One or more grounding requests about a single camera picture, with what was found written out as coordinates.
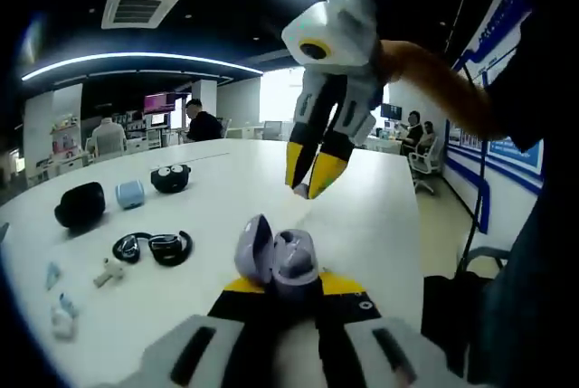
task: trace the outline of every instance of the human arm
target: human arm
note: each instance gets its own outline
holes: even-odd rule
[[[421,138],[420,145],[423,147],[430,147],[433,141],[434,141],[434,134],[427,133]]]
[[[545,13],[532,13],[520,27],[514,56],[483,90],[472,86],[436,56],[407,42],[383,42],[384,80],[405,79],[421,89],[467,132],[486,139],[511,137],[525,151],[545,136],[544,100],[552,94],[556,33]]]
[[[195,141],[195,136],[197,135],[197,128],[195,126],[195,123],[193,120],[191,120],[191,123],[189,123],[189,130],[187,130],[187,133],[185,133],[185,137],[188,139],[189,142],[193,142]]]
[[[474,90],[466,79],[417,44],[382,40],[382,48],[379,64],[384,80],[411,82],[471,134],[489,139],[505,136],[484,89]]]

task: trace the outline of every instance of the round table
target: round table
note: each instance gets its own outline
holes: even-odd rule
[[[238,277],[233,254],[243,226],[264,213],[274,232],[308,231],[320,267],[365,286],[383,315],[420,329],[418,208],[410,169],[403,157],[356,150],[345,173],[316,200],[304,200],[284,185],[286,144],[220,139],[147,151],[98,163],[33,187],[0,208],[10,228],[2,262],[16,302],[52,364],[74,386],[118,382],[138,369],[144,349],[193,314],[204,315],[223,287]],[[160,194],[150,172],[187,163],[189,185]],[[123,211],[115,186],[140,179],[146,201]],[[55,220],[62,194],[99,182],[106,211],[80,236]],[[96,289],[111,247],[130,232],[188,232],[195,250],[184,264],[155,263],[141,244],[141,261],[127,266],[119,283]],[[62,277],[45,289],[49,262]],[[51,332],[50,307],[64,292],[80,311],[74,341]]]

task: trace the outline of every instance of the black headphones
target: black headphones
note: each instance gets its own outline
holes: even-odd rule
[[[180,237],[185,240],[185,247]],[[193,239],[186,232],[152,235],[147,232],[132,232],[121,237],[112,247],[113,255],[121,261],[135,264],[140,259],[138,239],[147,239],[155,261],[163,266],[178,266],[189,258],[193,250]]]

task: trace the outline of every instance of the white chair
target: white chair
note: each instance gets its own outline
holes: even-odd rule
[[[220,123],[221,123],[221,137],[225,138],[227,137],[227,130],[229,129],[229,126],[232,124],[232,119],[231,118],[218,118],[217,119]]]
[[[411,153],[408,155],[410,168],[415,172],[415,176],[413,177],[414,190],[420,186],[427,189],[431,194],[434,194],[434,189],[424,181],[424,177],[433,175],[441,170],[441,147],[441,142],[436,137],[432,141],[432,145],[426,154],[419,155],[418,153]]]
[[[466,233],[457,250],[457,266],[460,263],[462,253],[466,248],[468,237],[469,234]],[[497,263],[501,260],[508,260],[508,255],[510,254],[512,247],[512,241],[498,241],[496,238],[489,237],[487,234],[483,234],[482,232],[475,232],[472,236],[472,243],[470,244],[469,253],[465,257],[463,268],[467,269],[471,261],[483,256],[493,258]]]
[[[265,121],[263,123],[262,139],[269,141],[281,140],[281,121]]]
[[[121,132],[92,137],[95,144],[95,162],[121,157],[125,153],[125,138]]]

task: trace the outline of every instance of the led light strip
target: led light strip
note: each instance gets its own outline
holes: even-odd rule
[[[129,58],[129,57],[168,58],[173,60],[207,62],[209,64],[222,65],[223,67],[231,67],[232,69],[263,74],[263,71],[255,70],[250,67],[243,67],[242,65],[231,64],[230,62],[210,60],[208,58],[200,58],[198,56],[175,55],[173,53],[155,53],[155,52],[115,52],[115,53],[100,53],[97,55],[81,56],[79,58],[72,58],[70,60],[56,62],[55,64],[47,65],[46,67],[42,67],[41,69],[26,74],[25,76],[22,77],[22,80],[27,81],[38,76],[39,74],[46,73],[47,71],[50,70],[58,69],[59,67],[64,67],[65,65],[76,64],[77,62],[104,60],[106,58]]]

